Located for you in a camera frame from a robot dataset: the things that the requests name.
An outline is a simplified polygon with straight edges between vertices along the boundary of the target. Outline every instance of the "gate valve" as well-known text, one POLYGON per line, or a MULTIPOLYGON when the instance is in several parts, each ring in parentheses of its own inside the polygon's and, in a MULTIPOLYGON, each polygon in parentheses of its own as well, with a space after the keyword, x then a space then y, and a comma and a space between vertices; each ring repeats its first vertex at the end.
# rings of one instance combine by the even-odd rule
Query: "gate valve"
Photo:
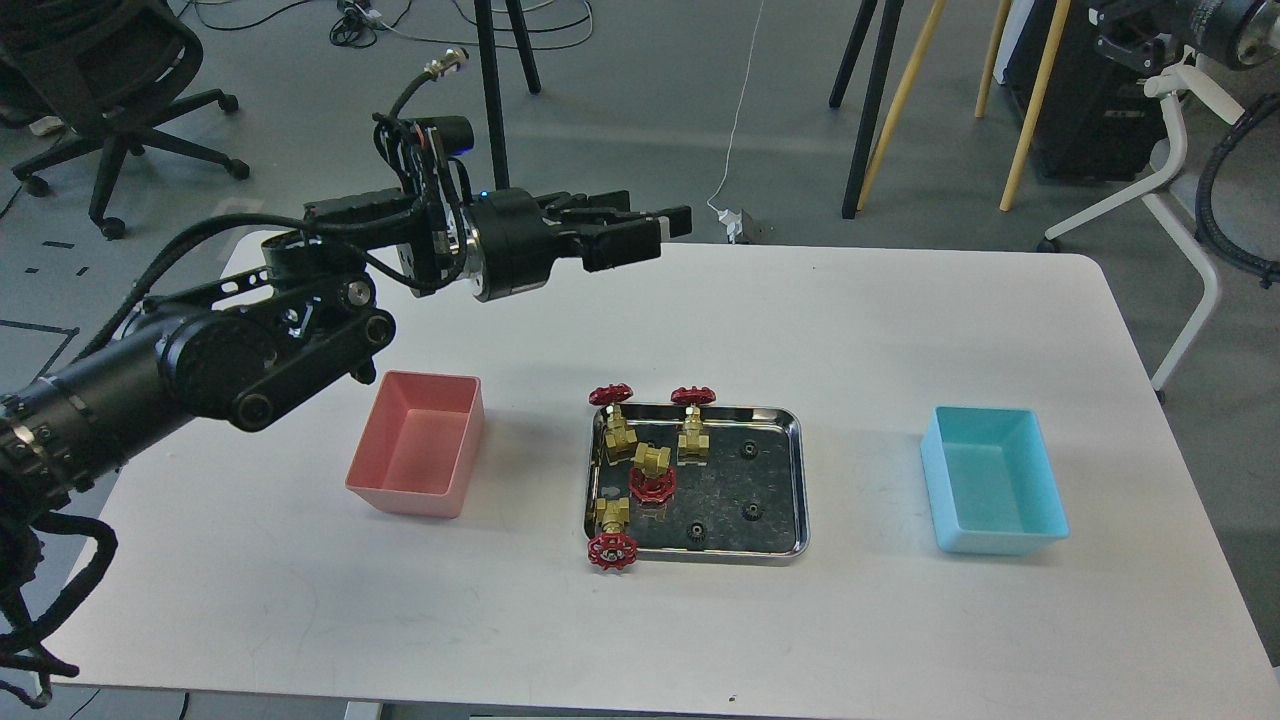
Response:
POLYGON ((636 447, 636 432, 622 416, 623 400, 631 397, 631 386, 617 383, 598 387, 586 396, 586 401, 600 407, 604 406, 604 454, 609 465, 617 465, 636 447))
POLYGON ((644 503, 667 502, 676 493, 676 468, 671 464, 669 447, 636 445, 631 471, 627 474, 631 495, 644 503))
POLYGON ((685 423, 676 442, 677 465, 705 465, 712 441, 703 428, 701 405, 716 402, 716 391, 709 387, 682 387, 672 391, 671 401, 685 406, 685 423))
POLYGON ((586 541, 586 559, 604 570, 621 570, 636 561, 637 543, 626 534, 631 521, 631 501, 595 498, 591 509, 591 521, 600 532, 586 541))

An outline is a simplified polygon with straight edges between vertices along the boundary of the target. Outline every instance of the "pink plastic bin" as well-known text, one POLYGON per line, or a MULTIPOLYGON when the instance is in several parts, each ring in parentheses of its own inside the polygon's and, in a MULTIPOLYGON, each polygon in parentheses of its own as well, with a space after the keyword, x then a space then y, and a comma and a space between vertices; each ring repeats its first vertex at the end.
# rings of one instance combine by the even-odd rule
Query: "pink plastic bin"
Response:
POLYGON ((483 430, 480 378, 385 373, 347 489, 384 512, 457 518, 483 430))

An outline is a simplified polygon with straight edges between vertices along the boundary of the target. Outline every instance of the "red valve handwheel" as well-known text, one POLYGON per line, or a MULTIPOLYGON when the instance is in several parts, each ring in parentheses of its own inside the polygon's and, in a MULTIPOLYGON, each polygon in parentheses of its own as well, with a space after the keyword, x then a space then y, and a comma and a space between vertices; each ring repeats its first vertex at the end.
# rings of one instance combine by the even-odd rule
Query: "red valve handwheel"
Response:
POLYGON ((671 401, 676 405, 710 405, 716 402, 716 391, 709 387, 682 387, 671 391, 671 401))
POLYGON ((635 393, 631 392, 631 386, 626 383, 617 383, 593 389, 591 395, 586 396, 586 401, 596 407, 600 407, 604 405, 613 405, 614 402, 622 402, 632 395, 635 393))
POLYGON ((667 468, 667 471, 657 478, 646 478, 636 468, 631 468, 627 479, 631 484, 631 495, 640 502, 667 502, 676 495, 676 469, 667 468))
POLYGON ((600 533, 586 541, 586 559, 605 570, 621 570, 636 561, 636 547, 626 533, 600 533))

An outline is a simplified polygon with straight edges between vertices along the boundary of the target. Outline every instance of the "white table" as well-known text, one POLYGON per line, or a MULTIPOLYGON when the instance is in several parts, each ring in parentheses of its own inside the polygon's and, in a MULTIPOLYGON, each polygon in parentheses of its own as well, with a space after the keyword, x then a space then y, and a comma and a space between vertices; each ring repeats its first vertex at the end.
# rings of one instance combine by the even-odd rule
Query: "white table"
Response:
MULTIPOLYGON (((256 264, 242 243, 230 266, 256 264)), ((1280 687, 1100 269, 1079 256, 673 245, 483 305, 379 284, 380 369, 475 374, 462 515, 343 488, 374 388, 134 460, 120 552, 50 643, 77 683, 602 714, 1277 717, 1280 687), (813 541, 785 568, 588 564, 586 393, 712 386, 803 427, 813 541), (1071 537, 933 539, 937 404, 1038 411, 1071 537)))

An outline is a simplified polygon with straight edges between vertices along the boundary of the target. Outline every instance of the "wooden tripod leg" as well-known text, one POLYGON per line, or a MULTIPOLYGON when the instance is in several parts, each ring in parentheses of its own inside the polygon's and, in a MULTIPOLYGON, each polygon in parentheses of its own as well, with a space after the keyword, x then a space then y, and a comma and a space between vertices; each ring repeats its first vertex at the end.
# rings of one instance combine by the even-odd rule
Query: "wooden tripod leg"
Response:
POLYGON ((982 64, 982 82, 978 83, 978 104, 973 109, 973 117, 982 118, 987 114, 987 95, 991 94, 991 74, 996 70, 996 54, 1000 53, 1000 38, 1005 35, 1005 23, 1009 22, 1009 8, 1014 0, 1000 0, 996 8, 996 24, 991 26, 991 42, 987 45, 987 60, 982 64))
POLYGON ((911 86, 915 85, 915 76, 920 72, 920 64, 924 63, 924 54, 929 51, 929 42, 933 41, 933 31, 938 28, 938 20, 942 19, 942 10, 947 6, 947 0, 933 0, 933 6, 929 8, 929 15, 924 18, 924 27, 920 28, 919 37, 915 38, 915 47, 911 50, 911 56, 906 61, 906 69, 902 70, 902 79, 897 83, 897 90, 893 91, 893 101, 888 106, 888 115, 884 117, 884 129, 881 131, 879 141, 876 142, 876 150, 872 154, 870 165, 867 167, 867 178, 863 181, 863 191, 858 196, 858 209, 861 210, 867 205, 867 196, 872 193, 872 183, 876 182, 876 174, 879 173, 881 163, 884 160, 884 151, 888 149, 890 140, 893 138, 893 131, 897 128, 897 120, 902 115, 902 108, 906 106, 906 99, 911 95, 911 86))
POLYGON ((1062 31, 1066 28, 1066 12, 1070 9, 1071 0, 1057 0, 1057 5, 1053 6, 1053 20, 1048 26, 1048 37, 1044 38, 1041 67, 1036 72, 1036 85, 1032 87, 1032 101, 1027 105, 1027 119, 1023 120, 1023 133, 1018 137, 1014 164, 1009 168, 1005 195, 1000 199, 1000 209, 1006 213, 1014 206, 1014 196, 1018 195, 1018 183, 1023 179, 1023 169, 1027 167, 1027 154, 1030 152, 1032 137, 1036 136, 1036 123, 1039 122, 1039 111, 1044 106, 1044 92, 1048 90, 1048 78, 1053 74, 1053 60, 1057 59, 1057 46, 1062 42, 1062 31))

